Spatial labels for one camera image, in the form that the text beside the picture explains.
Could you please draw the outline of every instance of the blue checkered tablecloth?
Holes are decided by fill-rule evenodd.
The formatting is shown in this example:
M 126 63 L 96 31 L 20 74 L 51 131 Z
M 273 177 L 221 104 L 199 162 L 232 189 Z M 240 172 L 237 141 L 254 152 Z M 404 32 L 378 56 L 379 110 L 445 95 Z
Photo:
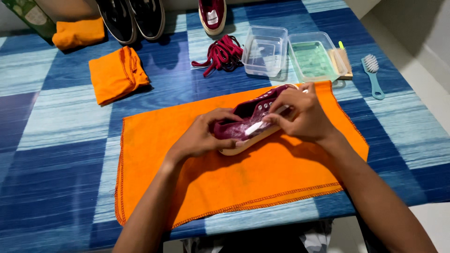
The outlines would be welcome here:
M 215 38 L 198 10 L 166 13 L 165 34 L 134 45 L 153 90 L 97 105 L 88 61 L 109 41 L 63 54 L 37 35 L 0 38 L 0 248 L 2 252 L 112 247 L 121 232 L 114 189 L 122 118 L 245 90 L 296 83 L 292 63 L 277 77 L 215 71 L 203 62 Z M 224 33 L 245 42 L 251 25 L 289 34 L 323 31 L 342 41 L 353 81 L 333 91 L 370 145 L 370 166 L 409 205 L 450 200 L 450 138 L 342 0 L 229 5 Z M 384 100 L 371 96 L 360 59 L 377 56 Z M 345 192 L 256 210 L 217 214 L 175 228 L 170 239 L 350 216 Z

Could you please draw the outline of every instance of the light blue brush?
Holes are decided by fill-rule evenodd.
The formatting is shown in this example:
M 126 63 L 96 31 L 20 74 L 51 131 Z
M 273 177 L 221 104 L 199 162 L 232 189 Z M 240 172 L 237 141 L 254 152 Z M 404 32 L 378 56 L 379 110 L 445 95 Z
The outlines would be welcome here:
M 369 75 L 370 82 L 372 83 L 372 96 L 378 100 L 384 99 L 384 93 L 377 79 L 377 71 L 379 69 L 377 58 L 369 54 L 361 59 L 361 62 L 363 63 L 364 71 Z

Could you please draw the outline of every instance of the clear plastic container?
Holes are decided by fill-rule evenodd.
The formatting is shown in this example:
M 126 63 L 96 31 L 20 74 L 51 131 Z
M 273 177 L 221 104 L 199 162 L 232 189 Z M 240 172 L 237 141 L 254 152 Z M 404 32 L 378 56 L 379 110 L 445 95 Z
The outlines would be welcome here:
M 335 81 L 347 73 L 336 47 L 325 32 L 292 34 L 289 57 L 299 82 Z
M 286 28 L 250 26 L 244 45 L 241 61 L 247 74 L 275 77 L 286 66 Z

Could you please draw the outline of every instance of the shoelace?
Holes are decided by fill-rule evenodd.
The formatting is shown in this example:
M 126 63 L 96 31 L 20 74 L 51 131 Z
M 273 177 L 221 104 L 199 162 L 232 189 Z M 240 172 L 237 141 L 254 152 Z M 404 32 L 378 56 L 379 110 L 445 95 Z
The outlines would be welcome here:
M 237 67 L 242 67 L 241 62 L 243 49 L 238 40 L 234 36 L 225 34 L 220 40 L 216 40 L 208 48 L 208 60 L 204 63 L 192 61 L 194 67 L 208 67 L 203 73 L 206 77 L 214 68 L 217 70 L 225 70 L 226 72 L 234 71 Z

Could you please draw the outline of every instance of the folded orange cloth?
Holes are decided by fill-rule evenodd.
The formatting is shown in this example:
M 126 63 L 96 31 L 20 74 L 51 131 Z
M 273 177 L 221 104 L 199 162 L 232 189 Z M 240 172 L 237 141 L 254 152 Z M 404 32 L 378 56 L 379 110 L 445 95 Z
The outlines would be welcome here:
M 138 54 L 128 46 L 90 60 L 89 69 L 95 97 L 100 105 L 109 104 L 149 84 Z
M 91 45 L 105 38 L 103 19 L 81 20 L 77 22 L 56 22 L 56 33 L 52 41 L 59 50 L 67 50 L 80 45 Z
M 367 160 L 369 146 L 342 111 L 331 82 L 317 82 L 316 93 L 330 121 Z M 168 149 L 199 114 L 234 107 L 271 87 L 177 105 L 123 119 L 116 183 L 116 218 L 124 225 L 154 178 Z M 178 179 L 166 229 L 221 212 L 263 208 L 336 193 L 341 185 L 333 163 L 319 145 L 282 131 L 235 156 L 217 151 L 190 158 Z

